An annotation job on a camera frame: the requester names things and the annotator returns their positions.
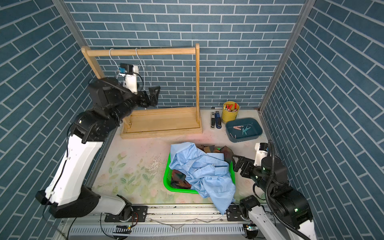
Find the white wire hanger plaid shirt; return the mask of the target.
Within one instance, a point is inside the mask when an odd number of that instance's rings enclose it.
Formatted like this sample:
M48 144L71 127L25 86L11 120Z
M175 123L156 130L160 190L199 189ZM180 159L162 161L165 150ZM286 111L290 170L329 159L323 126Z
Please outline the white wire hanger plaid shirt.
M114 48L110 48L110 49L109 49L109 57L110 57L110 59L113 61L113 63L115 64L115 66L116 66L117 69L118 69L118 73L117 73L117 75L116 75L116 78L118 78L118 76L121 76L122 78L125 78L125 76L126 76L126 70L125 70L125 68L122 68L121 66L119 66L119 65L117 64L117 62L115 61L115 59L112 57L112 54L111 54L112 50L114 50Z

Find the wooden clothes rack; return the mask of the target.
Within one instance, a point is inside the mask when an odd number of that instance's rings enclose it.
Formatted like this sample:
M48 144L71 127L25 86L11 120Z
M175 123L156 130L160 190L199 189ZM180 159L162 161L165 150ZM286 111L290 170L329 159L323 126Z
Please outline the wooden clothes rack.
M86 142L103 142L110 132L122 125L123 139L169 137L201 134L203 132L198 105L185 108L156 109L161 88L138 90L140 74L132 65L122 64L119 74L125 76L121 85L115 78L107 78L97 57L106 56L160 56L194 55L196 57L196 89L200 88L200 46L193 48L91 50L82 47L82 53L96 75L88 89L93 108L76 117L71 132Z

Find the green plastic basket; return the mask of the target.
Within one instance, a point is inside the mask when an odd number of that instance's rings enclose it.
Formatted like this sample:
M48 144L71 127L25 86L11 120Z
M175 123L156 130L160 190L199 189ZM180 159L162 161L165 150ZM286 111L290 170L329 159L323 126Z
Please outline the green plastic basket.
M164 173L164 178L163 178L163 184L164 184L165 188L168 191L175 192L175 193L198 194L198 192L196 190L192 190L192 189L178 189L178 188L174 188L174 187L171 186L173 170L170 168L170 163L171 163L171 154L169 154L169 156L168 156L167 166L166 166L165 173ZM236 184L236 174L235 174L235 172L233 170L233 166L234 165L231 162L229 164L229 173L231 175L232 182L235 185Z

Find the white black stapler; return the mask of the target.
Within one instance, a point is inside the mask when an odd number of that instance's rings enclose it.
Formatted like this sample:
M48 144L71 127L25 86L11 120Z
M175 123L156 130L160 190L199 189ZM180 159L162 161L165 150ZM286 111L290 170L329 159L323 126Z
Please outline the white black stapler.
M215 113L211 112L211 129L216 128L216 119L215 119Z

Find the light blue long-sleeve shirt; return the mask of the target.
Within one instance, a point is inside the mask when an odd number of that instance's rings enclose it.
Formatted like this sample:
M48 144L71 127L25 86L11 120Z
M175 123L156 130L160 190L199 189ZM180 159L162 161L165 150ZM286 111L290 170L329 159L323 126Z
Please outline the light blue long-sleeve shirt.
M183 173L193 190L210 198L221 215L225 214L236 192L225 155L206 153L190 142L171 145L170 154L170 169Z

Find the red clothespins in bucket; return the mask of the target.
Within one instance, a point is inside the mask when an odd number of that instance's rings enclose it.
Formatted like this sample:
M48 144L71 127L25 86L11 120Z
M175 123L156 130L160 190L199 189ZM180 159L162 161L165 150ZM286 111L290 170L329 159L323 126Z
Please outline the red clothespins in bucket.
M239 105L238 105L237 103L234 103L234 104L226 104L224 107L225 107L224 109L225 109L227 112L237 112L237 111L239 110L239 109L238 109Z

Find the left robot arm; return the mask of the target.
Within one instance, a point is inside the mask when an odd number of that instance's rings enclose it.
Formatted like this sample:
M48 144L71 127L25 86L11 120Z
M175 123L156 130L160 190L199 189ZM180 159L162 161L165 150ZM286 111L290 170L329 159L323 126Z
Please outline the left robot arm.
M78 114L70 125L67 147L60 166L45 190L36 199L56 219L81 218L89 214L110 214L119 222L132 218L132 204L124 197L101 196L84 186L85 176L96 153L110 132L120 126L136 107L155 107L159 86L136 94L115 78L91 80L88 85L93 107Z

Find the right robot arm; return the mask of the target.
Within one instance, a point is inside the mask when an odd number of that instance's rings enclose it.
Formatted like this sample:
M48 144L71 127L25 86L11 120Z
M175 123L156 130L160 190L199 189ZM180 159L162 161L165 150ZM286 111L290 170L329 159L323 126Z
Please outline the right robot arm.
M244 221L246 238L262 234L265 240L283 240L285 236L277 227L280 223L291 240L317 239L309 202L290 185L288 169L277 156L273 141L259 145L255 160L234 155L232 165L234 172L254 181L253 187L265 194L263 199L257 194L243 198L226 211L229 222Z

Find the teal plastic tub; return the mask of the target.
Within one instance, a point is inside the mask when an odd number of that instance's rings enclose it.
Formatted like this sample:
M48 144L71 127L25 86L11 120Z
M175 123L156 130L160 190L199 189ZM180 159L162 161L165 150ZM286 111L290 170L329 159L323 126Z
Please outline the teal plastic tub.
M226 133L232 143L239 143L257 139L263 129L256 119L242 118L227 122Z

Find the blue black stapler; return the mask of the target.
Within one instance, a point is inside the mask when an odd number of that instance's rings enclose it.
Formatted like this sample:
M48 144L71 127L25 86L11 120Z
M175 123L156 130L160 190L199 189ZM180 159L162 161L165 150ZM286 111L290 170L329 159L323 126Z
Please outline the blue black stapler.
M215 125L217 129L222 128L222 120L219 111L215 111Z

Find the white wire hanger blue shirt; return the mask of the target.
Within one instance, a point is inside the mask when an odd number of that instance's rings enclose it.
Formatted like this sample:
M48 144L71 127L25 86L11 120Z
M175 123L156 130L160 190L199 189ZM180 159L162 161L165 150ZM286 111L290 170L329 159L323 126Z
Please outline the white wire hanger blue shirt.
M153 65L146 65L146 62L142 60L138 54L138 48L135 48L136 52L136 57L138 58L140 62L140 66L143 70L143 80L144 80L144 87L149 87L153 86L153 73L154 73L154 66Z

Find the plaid long-sleeve shirt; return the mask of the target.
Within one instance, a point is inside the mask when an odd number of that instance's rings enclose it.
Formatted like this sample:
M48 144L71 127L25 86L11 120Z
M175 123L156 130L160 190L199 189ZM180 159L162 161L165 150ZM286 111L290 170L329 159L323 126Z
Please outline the plaid long-sleeve shirt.
M231 162L233 163L233 165L235 164L233 158L234 153L227 146L217 148L215 145L200 145L197 146L197 148L210 156L217 156L219 159L224 160L228 164L230 164ZM192 189L192 185L186 180L186 175L179 170L173 170L171 186L178 189Z

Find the yellow metal bucket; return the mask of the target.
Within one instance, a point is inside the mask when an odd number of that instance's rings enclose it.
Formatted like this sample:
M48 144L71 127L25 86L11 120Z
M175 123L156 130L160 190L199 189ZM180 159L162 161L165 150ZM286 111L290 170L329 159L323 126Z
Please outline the yellow metal bucket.
M233 101L227 101L223 104L222 121L227 122L234 121L240 110L240 105Z

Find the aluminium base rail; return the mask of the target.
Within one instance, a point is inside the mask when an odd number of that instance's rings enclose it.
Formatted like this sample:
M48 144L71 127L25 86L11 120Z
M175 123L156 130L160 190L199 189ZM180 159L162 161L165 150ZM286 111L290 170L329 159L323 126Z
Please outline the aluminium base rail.
M134 217L119 221L111 214L91 214L62 225L69 239L132 240L161 237L241 235L250 240L287 240L285 230L269 213L247 219L245 211L231 204L220 214L212 204L133 206Z

